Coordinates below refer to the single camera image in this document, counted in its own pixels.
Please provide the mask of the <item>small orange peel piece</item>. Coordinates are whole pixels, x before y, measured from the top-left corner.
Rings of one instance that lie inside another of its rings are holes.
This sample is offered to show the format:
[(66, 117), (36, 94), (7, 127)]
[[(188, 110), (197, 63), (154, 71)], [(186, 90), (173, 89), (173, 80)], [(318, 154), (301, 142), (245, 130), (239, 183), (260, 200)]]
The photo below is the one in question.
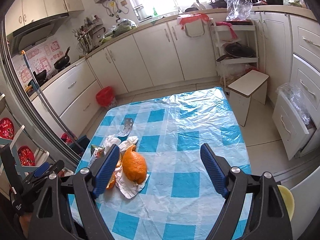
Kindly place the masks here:
[(107, 190), (110, 190), (114, 187), (118, 177), (120, 176), (119, 174), (121, 173), (121, 171), (122, 171), (122, 161), (119, 160), (118, 163), (116, 164), (116, 168), (115, 168), (114, 172), (112, 173), (111, 179), (109, 180), (109, 182), (106, 186)]

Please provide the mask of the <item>green white drink carton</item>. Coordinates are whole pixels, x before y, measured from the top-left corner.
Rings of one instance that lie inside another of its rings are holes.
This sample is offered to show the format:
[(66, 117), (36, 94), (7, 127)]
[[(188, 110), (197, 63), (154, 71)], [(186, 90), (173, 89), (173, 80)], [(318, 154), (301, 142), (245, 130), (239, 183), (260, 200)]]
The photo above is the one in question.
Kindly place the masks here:
[(92, 166), (94, 161), (104, 156), (105, 148), (101, 146), (91, 145), (91, 158), (88, 163), (88, 168)]

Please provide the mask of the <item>orange peel large piece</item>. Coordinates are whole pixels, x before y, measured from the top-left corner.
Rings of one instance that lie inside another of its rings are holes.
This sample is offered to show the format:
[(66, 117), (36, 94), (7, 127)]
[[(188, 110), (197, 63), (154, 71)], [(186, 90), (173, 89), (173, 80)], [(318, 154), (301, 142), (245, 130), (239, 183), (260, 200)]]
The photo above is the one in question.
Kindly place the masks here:
[(147, 164), (144, 157), (136, 152), (136, 145), (131, 145), (122, 158), (122, 168), (128, 180), (141, 184), (146, 180)]

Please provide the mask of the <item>silver pill blister pack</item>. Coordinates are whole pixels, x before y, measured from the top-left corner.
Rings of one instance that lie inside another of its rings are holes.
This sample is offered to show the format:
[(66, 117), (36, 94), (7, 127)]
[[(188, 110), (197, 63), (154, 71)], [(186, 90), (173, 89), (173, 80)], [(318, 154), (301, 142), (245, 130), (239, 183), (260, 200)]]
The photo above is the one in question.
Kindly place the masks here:
[(132, 118), (125, 118), (123, 127), (117, 133), (117, 137), (127, 137), (132, 131), (133, 123)]

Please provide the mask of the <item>white tissue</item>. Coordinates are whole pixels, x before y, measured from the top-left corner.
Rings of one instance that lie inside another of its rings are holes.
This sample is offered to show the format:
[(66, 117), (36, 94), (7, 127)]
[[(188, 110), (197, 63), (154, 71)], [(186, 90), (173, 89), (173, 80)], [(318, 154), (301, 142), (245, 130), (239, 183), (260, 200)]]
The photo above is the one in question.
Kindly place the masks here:
[(102, 147), (105, 149), (105, 153), (111, 148), (113, 144), (117, 145), (120, 149), (120, 153), (124, 154), (125, 151), (131, 146), (136, 145), (138, 142), (137, 136), (127, 137), (124, 141), (121, 141), (118, 137), (113, 135), (108, 135), (102, 143)]

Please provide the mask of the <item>red lined small trash bin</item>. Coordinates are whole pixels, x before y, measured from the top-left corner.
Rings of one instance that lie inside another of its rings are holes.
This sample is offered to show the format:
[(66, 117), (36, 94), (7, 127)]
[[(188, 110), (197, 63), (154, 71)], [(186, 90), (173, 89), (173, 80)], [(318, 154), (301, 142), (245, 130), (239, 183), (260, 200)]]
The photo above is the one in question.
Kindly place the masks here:
[(97, 103), (106, 109), (111, 109), (117, 106), (117, 100), (114, 95), (113, 88), (111, 86), (107, 86), (100, 90), (96, 96)]

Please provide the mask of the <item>white napkin under peel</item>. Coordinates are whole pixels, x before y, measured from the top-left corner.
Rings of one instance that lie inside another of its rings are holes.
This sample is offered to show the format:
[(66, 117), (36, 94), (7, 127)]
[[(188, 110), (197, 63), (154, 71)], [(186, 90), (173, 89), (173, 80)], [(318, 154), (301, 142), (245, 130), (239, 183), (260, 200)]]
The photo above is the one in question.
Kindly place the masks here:
[(144, 189), (146, 182), (148, 181), (148, 178), (149, 178), (149, 174), (147, 174), (146, 179), (140, 184), (130, 181), (127, 178), (127, 176), (125, 176), (122, 166), (115, 169), (114, 175), (116, 178), (115, 186), (120, 190), (120, 192), (127, 199), (132, 199), (140, 191), (142, 191), (142, 189)]

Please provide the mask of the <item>blue checkered plastic tablecloth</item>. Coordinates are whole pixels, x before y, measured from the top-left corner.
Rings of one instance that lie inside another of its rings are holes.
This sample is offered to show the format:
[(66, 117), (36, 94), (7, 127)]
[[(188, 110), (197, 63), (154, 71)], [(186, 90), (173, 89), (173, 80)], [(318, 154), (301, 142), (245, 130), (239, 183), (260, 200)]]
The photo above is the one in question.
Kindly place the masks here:
[(115, 239), (205, 239), (224, 203), (204, 168), (207, 143), (231, 166), (251, 172), (240, 127), (220, 87), (134, 102), (109, 110), (91, 145), (104, 146), (126, 118), (134, 122), (137, 152), (148, 180), (135, 197), (118, 188), (96, 201)]

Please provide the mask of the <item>yellow plastic bucket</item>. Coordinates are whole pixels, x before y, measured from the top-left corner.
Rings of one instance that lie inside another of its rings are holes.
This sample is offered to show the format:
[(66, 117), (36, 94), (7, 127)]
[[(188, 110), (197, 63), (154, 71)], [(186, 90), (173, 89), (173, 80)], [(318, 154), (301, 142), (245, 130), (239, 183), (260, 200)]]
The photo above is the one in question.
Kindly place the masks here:
[(294, 200), (293, 194), (287, 187), (283, 185), (278, 185), (278, 189), (283, 198), (283, 201), (287, 209), (287, 213), (289, 215), (289, 219), (291, 221), (295, 211), (295, 200)]

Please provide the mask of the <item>white wooden step stool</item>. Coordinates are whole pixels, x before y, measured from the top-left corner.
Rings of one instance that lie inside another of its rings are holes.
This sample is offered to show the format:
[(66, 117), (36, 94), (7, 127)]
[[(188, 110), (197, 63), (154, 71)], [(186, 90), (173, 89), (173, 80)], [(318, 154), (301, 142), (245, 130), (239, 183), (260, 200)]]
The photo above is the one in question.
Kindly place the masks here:
[(229, 104), (240, 126), (246, 124), (251, 99), (266, 103), (268, 78), (267, 74), (252, 70), (228, 85)]

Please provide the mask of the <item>black frying pan on rack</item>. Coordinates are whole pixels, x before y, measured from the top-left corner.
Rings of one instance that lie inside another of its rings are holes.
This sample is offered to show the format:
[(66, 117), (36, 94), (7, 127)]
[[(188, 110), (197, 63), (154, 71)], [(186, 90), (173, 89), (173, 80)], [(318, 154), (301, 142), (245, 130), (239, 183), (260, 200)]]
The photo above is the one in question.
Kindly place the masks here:
[(251, 58), (255, 57), (255, 51), (243, 44), (234, 42), (225, 46), (225, 54), (216, 59), (217, 62), (221, 62), (225, 59), (239, 59), (239, 58)]

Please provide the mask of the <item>white tiered storage rack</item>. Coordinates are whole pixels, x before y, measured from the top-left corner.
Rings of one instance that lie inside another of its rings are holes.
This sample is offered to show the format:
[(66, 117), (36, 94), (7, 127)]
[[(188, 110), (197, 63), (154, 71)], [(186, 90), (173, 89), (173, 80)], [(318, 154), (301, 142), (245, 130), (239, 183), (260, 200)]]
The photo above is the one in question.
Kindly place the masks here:
[(256, 27), (252, 20), (209, 22), (217, 73), (221, 85), (229, 84), (250, 70), (259, 69)]

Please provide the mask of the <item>black range hood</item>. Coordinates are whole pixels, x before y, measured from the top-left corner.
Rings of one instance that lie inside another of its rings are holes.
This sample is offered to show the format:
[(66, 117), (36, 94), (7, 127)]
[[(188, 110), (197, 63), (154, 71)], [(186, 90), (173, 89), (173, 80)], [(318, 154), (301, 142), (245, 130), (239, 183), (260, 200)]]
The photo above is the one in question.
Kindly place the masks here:
[(69, 18), (69, 13), (57, 14), (31, 22), (28, 25), (13, 31), (7, 36), (11, 56), (20, 54), (22, 50), (29, 50), (46, 41)]

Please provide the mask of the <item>hanging red lined door bin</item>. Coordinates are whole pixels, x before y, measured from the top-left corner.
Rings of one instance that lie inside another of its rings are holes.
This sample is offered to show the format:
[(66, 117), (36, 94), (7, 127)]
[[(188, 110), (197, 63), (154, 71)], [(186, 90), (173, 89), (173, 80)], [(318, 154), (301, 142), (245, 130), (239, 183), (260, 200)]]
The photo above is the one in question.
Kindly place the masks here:
[(177, 23), (188, 37), (200, 37), (204, 35), (204, 24), (209, 22), (207, 14), (187, 14), (177, 18)]

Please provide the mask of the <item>clear plastic bag on rack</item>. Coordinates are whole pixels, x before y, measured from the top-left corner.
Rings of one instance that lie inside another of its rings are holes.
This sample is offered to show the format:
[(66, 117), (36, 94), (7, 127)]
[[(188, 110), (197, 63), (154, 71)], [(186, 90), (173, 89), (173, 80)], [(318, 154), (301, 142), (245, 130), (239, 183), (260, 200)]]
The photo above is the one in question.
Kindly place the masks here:
[(224, 0), (227, 4), (226, 21), (245, 21), (250, 16), (253, 4), (248, 0)]

